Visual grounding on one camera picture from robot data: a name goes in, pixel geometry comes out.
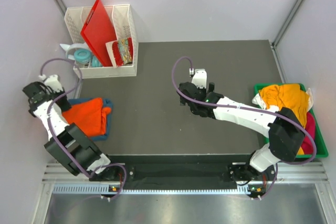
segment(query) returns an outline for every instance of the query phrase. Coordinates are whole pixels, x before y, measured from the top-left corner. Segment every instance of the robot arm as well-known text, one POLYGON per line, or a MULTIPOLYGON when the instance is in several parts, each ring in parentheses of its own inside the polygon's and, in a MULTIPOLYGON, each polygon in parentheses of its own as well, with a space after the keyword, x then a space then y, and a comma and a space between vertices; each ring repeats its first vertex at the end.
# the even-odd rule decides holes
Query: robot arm
MULTIPOLYGON (((214 92, 215 85, 207 86, 207 74, 204 69, 195 69, 192 82, 180 83, 179 90, 186 96, 202 102, 218 105, 234 105, 237 108, 224 108, 200 105, 180 97, 180 104, 186 103, 193 114, 201 117, 209 117, 216 120, 229 121, 250 128, 269 138, 269 143, 255 151, 246 167, 252 174, 258 174, 269 166, 279 161, 292 162, 303 142, 304 134, 281 118, 253 111, 239 109, 241 106, 253 108, 239 102, 235 102, 222 94, 214 92)), ((294 113, 288 108, 282 108, 277 112, 299 123, 294 113)))
MULTIPOLYGON (((80 173, 79 168, 53 139, 47 122, 47 119, 50 118, 57 138, 87 172, 110 164, 111 161, 107 156, 98 149, 83 131, 74 123, 69 125, 62 116, 62 111, 67 111, 71 108, 66 96, 54 103, 50 113, 47 114, 47 109, 52 100, 63 94, 64 88, 59 82, 57 75, 52 75, 48 78, 41 76, 40 79, 43 82, 30 83, 23 88, 23 92, 28 96, 29 112, 32 116, 42 121, 43 126, 48 132, 49 141, 45 144, 45 149, 73 175, 77 176, 80 173)), ((117 171, 115 167, 99 168, 95 171, 94 179, 112 180, 116 175, 117 171)))

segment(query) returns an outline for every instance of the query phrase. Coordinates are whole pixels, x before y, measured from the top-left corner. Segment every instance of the red folder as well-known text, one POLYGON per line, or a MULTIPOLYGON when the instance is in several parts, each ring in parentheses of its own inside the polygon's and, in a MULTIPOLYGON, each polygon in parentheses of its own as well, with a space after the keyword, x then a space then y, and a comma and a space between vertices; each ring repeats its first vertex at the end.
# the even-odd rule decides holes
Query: red folder
POLYGON ((100 63, 112 67, 105 44, 116 40, 117 35, 101 0, 94 3, 80 34, 100 63))

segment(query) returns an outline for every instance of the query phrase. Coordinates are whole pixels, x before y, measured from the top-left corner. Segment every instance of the orange towel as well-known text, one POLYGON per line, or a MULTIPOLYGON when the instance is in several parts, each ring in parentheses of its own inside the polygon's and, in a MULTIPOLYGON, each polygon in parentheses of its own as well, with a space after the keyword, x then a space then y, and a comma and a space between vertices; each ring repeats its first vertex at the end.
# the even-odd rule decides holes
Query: orange towel
POLYGON ((106 132, 106 117, 111 108, 103 108, 103 100, 94 98, 90 101, 73 105, 63 112, 63 117, 69 124, 75 123, 88 137, 104 135, 106 132))
POLYGON ((303 128, 307 124, 307 109, 309 95, 300 90, 298 84, 271 85, 260 91, 260 97, 266 103, 267 109, 270 105, 276 105, 291 109, 303 128))

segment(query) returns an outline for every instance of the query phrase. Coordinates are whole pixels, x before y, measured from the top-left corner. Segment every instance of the pink cloth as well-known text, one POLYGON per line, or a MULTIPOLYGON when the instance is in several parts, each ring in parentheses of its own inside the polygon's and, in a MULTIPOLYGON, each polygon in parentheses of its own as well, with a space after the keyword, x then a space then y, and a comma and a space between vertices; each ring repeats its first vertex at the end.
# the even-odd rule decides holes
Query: pink cloth
MULTIPOLYGON (((308 131, 312 138, 315 139, 315 119, 309 112, 307 113, 306 131, 308 131)), ((313 146, 307 136, 304 138, 301 148, 305 154, 313 153, 313 146)))

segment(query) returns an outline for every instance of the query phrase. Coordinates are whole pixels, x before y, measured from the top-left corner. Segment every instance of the teal container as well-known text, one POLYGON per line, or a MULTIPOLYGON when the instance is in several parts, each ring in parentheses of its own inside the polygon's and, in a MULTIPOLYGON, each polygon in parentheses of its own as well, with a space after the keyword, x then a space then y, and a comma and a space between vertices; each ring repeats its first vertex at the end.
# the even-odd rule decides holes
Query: teal container
MULTIPOLYGON (((283 83, 258 83, 254 86, 254 92, 255 92, 255 95, 257 93, 259 93, 259 90, 263 89, 264 87, 267 87, 267 86, 270 86, 270 85, 283 85, 283 83)), ((305 87, 303 84, 299 83, 300 85, 300 89, 303 90, 304 92, 306 91, 305 87)), ((319 124, 316 120, 316 117, 315 117, 315 114, 314 114, 314 111, 313 109, 311 109, 309 111, 314 119, 315 119, 315 125, 316 125, 316 129, 315 129, 315 144, 316 144, 316 148, 317 148, 317 153, 316 153, 316 158, 325 158, 325 157, 328 157, 329 153, 328 153, 328 150, 327 150, 327 147, 324 143, 324 139, 322 137, 322 134, 321 134, 321 131, 320 131, 320 128, 319 128, 319 124)), ((268 143, 269 142, 269 139, 268 138, 265 138, 264 139, 265 143, 268 143)), ((311 157, 311 155, 297 155, 296 158, 309 158, 311 157)))

